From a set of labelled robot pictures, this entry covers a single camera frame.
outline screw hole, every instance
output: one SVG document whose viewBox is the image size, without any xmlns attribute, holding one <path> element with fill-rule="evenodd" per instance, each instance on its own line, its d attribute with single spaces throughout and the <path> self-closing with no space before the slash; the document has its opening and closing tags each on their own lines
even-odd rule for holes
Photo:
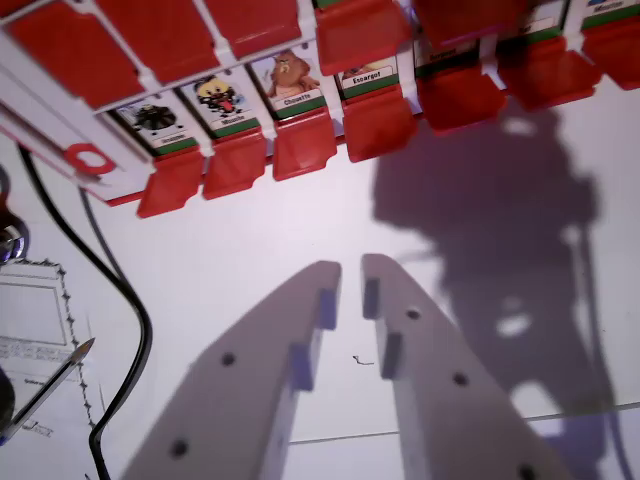
<svg viewBox="0 0 640 480">
<path fill-rule="evenodd" d="M 173 458 L 182 458 L 187 454 L 188 451 L 189 444 L 186 440 L 183 440 L 181 438 L 173 442 L 173 445 L 171 445 L 171 456 Z"/>
<path fill-rule="evenodd" d="M 518 474 L 522 480 L 536 480 L 538 475 L 536 475 L 536 471 L 533 469 L 531 465 L 520 465 L 518 469 Z"/>
<path fill-rule="evenodd" d="M 453 383 L 460 387 L 466 387 L 469 385 L 469 378 L 461 372 L 456 372 L 453 374 Z"/>
<path fill-rule="evenodd" d="M 225 367 L 229 367 L 236 362 L 236 356 L 233 353 L 225 353 L 222 356 L 222 364 Z"/>
<path fill-rule="evenodd" d="M 407 317 L 409 317 L 411 320 L 418 320 L 420 316 L 420 311 L 417 308 L 407 309 Z"/>
</svg>

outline paper sheet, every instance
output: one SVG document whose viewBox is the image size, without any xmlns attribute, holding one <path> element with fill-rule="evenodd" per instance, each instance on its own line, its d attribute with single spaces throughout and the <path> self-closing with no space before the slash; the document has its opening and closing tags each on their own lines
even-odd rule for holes
<svg viewBox="0 0 640 480">
<path fill-rule="evenodd" d="M 0 365 L 16 393 L 15 412 L 91 337 L 86 320 L 74 314 L 66 275 L 48 259 L 0 269 Z M 88 436 L 103 412 L 89 353 L 0 448 L 0 477 L 97 478 Z"/>
</svg>

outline metal part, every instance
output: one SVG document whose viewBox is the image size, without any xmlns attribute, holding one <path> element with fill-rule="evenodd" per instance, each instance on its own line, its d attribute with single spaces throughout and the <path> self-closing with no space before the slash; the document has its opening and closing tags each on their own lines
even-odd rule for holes
<svg viewBox="0 0 640 480">
<path fill-rule="evenodd" d="M 0 165 L 0 267 L 26 255 L 29 231 L 7 207 L 11 181 Z"/>
<path fill-rule="evenodd" d="M 124 479 L 280 478 L 300 390 L 336 326 L 340 265 L 315 263 L 254 307 L 191 366 Z"/>
<path fill-rule="evenodd" d="M 570 479 L 418 283 L 384 255 L 365 255 L 362 270 L 406 480 Z"/>
<path fill-rule="evenodd" d="M 25 239 L 14 225 L 7 225 L 0 231 L 0 265 L 7 265 L 24 253 Z"/>
</svg>

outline red plastic flap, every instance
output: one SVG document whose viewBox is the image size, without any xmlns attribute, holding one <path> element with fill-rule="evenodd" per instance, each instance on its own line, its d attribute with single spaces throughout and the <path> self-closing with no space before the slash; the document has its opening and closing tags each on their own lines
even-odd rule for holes
<svg viewBox="0 0 640 480">
<path fill-rule="evenodd" d="M 497 118 L 507 104 L 482 67 L 444 71 L 418 79 L 418 97 L 424 116 L 436 134 Z"/>
<path fill-rule="evenodd" d="M 149 177 L 138 206 L 138 216 L 147 218 L 179 210 L 198 193 L 204 169 L 199 147 L 158 157 L 156 173 Z"/>
<path fill-rule="evenodd" d="M 578 53 L 566 51 L 561 37 L 502 55 L 498 72 L 509 93 L 527 110 L 590 97 L 602 77 Z"/>
<path fill-rule="evenodd" d="M 640 17 L 583 30 L 582 50 L 620 88 L 640 87 Z"/>
<path fill-rule="evenodd" d="M 318 57 L 323 75 L 396 54 L 411 28 L 393 0 L 342 0 L 316 10 Z"/>
<path fill-rule="evenodd" d="M 217 67 L 213 39 L 192 2 L 97 0 L 142 63 L 162 83 Z"/>
<path fill-rule="evenodd" d="M 69 92 L 94 108 L 143 91 L 135 66 L 93 15 L 56 1 L 8 29 Z"/>
<path fill-rule="evenodd" d="M 205 0 L 236 57 L 300 37 L 296 0 Z"/>
<path fill-rule="evenodd" d="M 36 0 L 2 0 L 2 2 L 0 2 L 0 17 L 11 15 L 13 12 L 17 12 L 22 7 L 26 7 L 35 1 Z"/>
<path fill-rule="evenodd" d="M 207 200 L 247 190 L 264 175 L 267 141 L 260 127 L 216 141 L 215 151 L 202 191 Z"/>
<path fill-rule="evenodd" d="M 413 7 L 427 39 L 441 49 L 515 28 L 527 0 L 413 0 Z"/>
<path fill-rule="evenodd" d="M 416 133 L 417 122 L 397 85 L 342 102 L 344 137 L 352 162 L 403 148 Z"/>
<path fill-rule="evenodd" d="M 321 170 L 338 149 L 329 110 L 318 108 L 276 124 L 273 178 Z"/>
</svg>

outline green stripe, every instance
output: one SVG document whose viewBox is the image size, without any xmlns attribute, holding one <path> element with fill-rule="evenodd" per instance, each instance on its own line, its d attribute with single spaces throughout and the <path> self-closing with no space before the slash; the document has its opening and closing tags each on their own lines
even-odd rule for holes
<svg viewBox="0 0 640 480">
<path fill-rule="evenodd" d="M 598 25 L 615 22 L 616 20 L 633 17 L 634 15 L 638 14 L 640 14 L 640 5 L 631 5 L 630 7 L 620 8 L 612 12 L 601 13 L 600 15 L 587 17 L 582 22 L 582 28 L 597 27 Z"/>
<path fill-rule="evenodd" d="M 307 100 L 306 102 L 283 108 L 282 110 L 276 110 L 274 113 L 278 120 L 283 120 L 285 118 L 293 117 L 294 115 L 308 112 L 314 108 L 324 107 L 326 104 L 327 102 L 324 101 L 324 97 L 316 97 L 311 100 Z"/>
<path fill-rule="evenodd" d="M 244 130 L 248 130 L 249 128 L 259 126 L 260 123 L 256 118 L 250 118 L 249 120 L 245 120 L 244 122 L 234 123 L 233 125 L 229 125 L 228 127 L 222 127 L 218 130 L 214 130 L 213 136 L 215 138 L 226 137 L 227 135 L 233 135 L 234 133 L 242 132 Z"/>
<path fill-rule="evenodd" d="M 179 142 L 170 143 L 169 145 L 158 147 L 156 148 L 156 152 L 158 152 L 160 155 L 166 155 L 167 153 L 177 152 L 178 150 L 195 147 L 197 145 L 198 142 L 196 142 L 195 138 L 185 138 L 184 140 L 180 140 Z"/>
<path fill-rule="evenodd" d="M 353 98 L 357 97 L 358 95 L 362 95 L 363 93 L 368 93 L 372 92 L 373 90 L 388 87 L 389 85 L 393 85 L 395 83 L 398 83 L 397 73 L 389 75 L 388 77 L 379 78 L 377 80 L 374 80 L 373 82 L 362 83 L 354 87 L 346 88 L 342 90 L 342 95 L 344 96 L 344 98 Z"/>
<path fill-rule="evenodd" d="M 540 30 L 539 32 L 530 33 L 529 35 L 521 35 L 519 37 L 503 40 L 498 43 L 496 51 L 497 53 L 509 53 L 526 47 L 527 45 L 531 45 L 532 43 L 549 40 L 550 38 L 555 38 L 559 35 L 562 35 L 562 29 L 560 27 L 547 28 L 545 30 Z"/>
<path fill-rule="evenodd" d="M 475 48 L 468 52 L 462 52 L 453 57 L 438 60 L 437 62 L 427 63 L 416 68 L 416 77 L 426 77 L 434 73 L 447 70 L 448 68 L 471 66 L 478 61 L 478 50 Z"/>
</svg>

